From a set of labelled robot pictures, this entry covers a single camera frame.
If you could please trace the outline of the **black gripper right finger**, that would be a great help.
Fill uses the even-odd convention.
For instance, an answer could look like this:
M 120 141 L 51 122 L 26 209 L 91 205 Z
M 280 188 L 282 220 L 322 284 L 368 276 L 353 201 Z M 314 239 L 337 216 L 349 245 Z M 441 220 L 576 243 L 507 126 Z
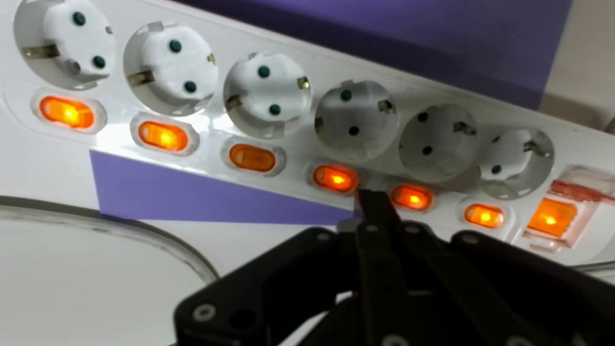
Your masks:
M 422 222 L 399 236 L 482 334 L 532 346 L 615 346 L 615 286 L 476 230 L 439 239 Z

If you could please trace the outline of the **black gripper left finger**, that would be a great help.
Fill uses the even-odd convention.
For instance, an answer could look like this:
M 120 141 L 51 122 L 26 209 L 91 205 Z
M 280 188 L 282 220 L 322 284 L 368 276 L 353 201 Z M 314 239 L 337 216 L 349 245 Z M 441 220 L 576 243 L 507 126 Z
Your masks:
M 307 318 L 299 346 L 384 346 L 407 337 L 405 274 L 387 195 L 357 193 L 337 232 L 311 226 L 184 297 L 176 346 L 278 346 Z

